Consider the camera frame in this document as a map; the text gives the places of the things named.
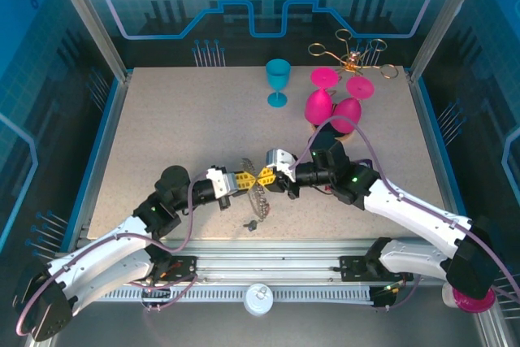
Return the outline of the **silver chain keyring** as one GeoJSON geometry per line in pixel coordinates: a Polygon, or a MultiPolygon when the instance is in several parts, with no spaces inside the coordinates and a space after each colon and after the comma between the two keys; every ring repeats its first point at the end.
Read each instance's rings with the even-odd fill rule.
{"type": "MultiPolygon", "coordinates": [[[[248,172],[254,177],[257,176],[257,170],[250,159],[243,158],[241,161],[241,168],[243,171],[248,172]]],[[[270,204],[265,197],[264,188],[260,184],[255,183],[247,192],[247,195],[251,206],[253,207],[253,212],[257,217],[257,221],[263,222],[270,211],[270,204]]]]}

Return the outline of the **pink plastic goblet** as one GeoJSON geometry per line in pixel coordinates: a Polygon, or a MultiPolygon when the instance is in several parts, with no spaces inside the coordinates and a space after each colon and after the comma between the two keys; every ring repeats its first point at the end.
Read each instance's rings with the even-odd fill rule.
{"type": "Polygon", "coordinates": [[[373,83],[364,76],[352,76],[345,85],[349,97],[336,104],[333,116],[342,116],[349,119],[334,119],[331,121],[336,132],[350,134],[354,131],[352,123],[358,124],[362,117],[362,101],[372,97],[375,92],[373,83]]]}
{"type": "Polygon", "coordinates": [[[321,125],[332,115],[332,96],[328,90],[339,82],[338,73],[330,67],[319,67],[310,74],[310,81],[317,89],[305,103],[305,119],[314,126],[321,125]]]}

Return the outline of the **teal plastic goblet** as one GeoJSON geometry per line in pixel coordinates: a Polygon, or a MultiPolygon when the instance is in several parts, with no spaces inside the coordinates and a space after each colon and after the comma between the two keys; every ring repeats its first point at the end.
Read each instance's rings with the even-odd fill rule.
{"type": "Polygon", "coordinates": [[[291,65],[284,59],[272,59],[266,64],[266,80],[272,93],[267,97],[270,106],[279,108],[287,104],[287,96],[283,90],[288,84],[291,65]]]}

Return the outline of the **white round cap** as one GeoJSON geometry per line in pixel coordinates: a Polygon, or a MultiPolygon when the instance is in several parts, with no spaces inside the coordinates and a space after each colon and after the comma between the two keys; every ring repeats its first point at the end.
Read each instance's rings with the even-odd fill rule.
{"type": "Polygon", "coordinates": [[[252,284],[245,292],[244,306],[253,316],[259,317],[267,314],[273,303],[273,292],[265,284],[252,284]]]}

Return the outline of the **white cup with pink lid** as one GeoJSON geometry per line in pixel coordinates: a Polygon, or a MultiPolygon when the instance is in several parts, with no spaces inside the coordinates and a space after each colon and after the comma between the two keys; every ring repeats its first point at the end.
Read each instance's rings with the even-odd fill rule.
{"type": "Polygon", "coordinates": [[[493,307],[496,301],[495,293],[489,289],[485,298],[474,299],[457,291],[448,282],[442,287],[442,299],[444,304],[453,309],[459,309],[466,313],[483,313],[493,307]]]}

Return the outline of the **aluminium front rail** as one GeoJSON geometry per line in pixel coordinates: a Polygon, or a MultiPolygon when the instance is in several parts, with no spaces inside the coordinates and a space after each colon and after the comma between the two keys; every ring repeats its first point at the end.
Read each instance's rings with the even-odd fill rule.
{"type": "Polygon", "coordinates": [[[394,273],[411,273],[426,280],[446,280],[448,258],[420,240],[347,241],[193,241],[180,256],[197,257],[197,271],[204,284],[375,284],[343,282],[339,257],[364,256],[379,261],[394,273]]]}

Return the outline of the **aluminium side rail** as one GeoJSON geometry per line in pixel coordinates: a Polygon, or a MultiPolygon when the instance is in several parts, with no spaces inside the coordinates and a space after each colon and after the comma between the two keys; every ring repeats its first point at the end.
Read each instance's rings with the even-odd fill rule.
{"type": "Polygon", "coordinates": [[[89,160],[64,233],[60,247],[62,253],[74,250],[78,241],[85,236],[82,232],[89,230],[130,80],[130,76],[125,82],[115,80],[110,87],[89,160]]]}
{"type": "Polygon", "coordinates": [[[406,75],[409,90],[418,113],[419,123],[430,155],[431,163],[439,185],[444,208],[459,215],[467,216],[466,206],[454,175],[444,139],[441,135],[436,114],[431,104],[423,79],[413,80],[406,75]]]}

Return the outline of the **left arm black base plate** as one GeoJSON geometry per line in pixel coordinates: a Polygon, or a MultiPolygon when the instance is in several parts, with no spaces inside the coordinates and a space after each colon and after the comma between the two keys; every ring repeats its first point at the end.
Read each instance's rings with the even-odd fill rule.
{"type": "Polygon", "coordinates": [[[197,271],[197,257],[167,254],[158,258],[149,274],[150,280],[158,282],[174,282],[182,277],[195,274],[197,271]]]}

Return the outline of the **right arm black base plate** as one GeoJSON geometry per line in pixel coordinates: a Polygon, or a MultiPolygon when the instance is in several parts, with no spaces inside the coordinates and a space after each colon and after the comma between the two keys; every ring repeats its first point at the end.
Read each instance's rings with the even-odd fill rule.
{"type": "Polygon", "coordinates": [[[406,282],[413,281],[411,273],[394,273],[387,270],[377,260],[367,260],[364,256],[339,257],[339,273],[343,282],[406,282]]]}

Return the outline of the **aluminium frame post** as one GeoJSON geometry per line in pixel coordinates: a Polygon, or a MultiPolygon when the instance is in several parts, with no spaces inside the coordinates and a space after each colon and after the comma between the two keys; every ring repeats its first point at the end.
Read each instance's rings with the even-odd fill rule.
{"type": "Polygon", "coordinates": [[[449,30],[451,23],[462,8],[464,1],[465,0],[445,0],[444,5],[440,9],[440,13],[435,18],[431,30],[427,34],[409,70],[411,82],[418,82],[418,79],[422,76],[442,42],[444,35],[449,30]]]}
{"type": "Polygon", "coordinates": [[[70,0],[116,80],[125,83],[128,72],[101,18],[90,0],[70,0]]]}

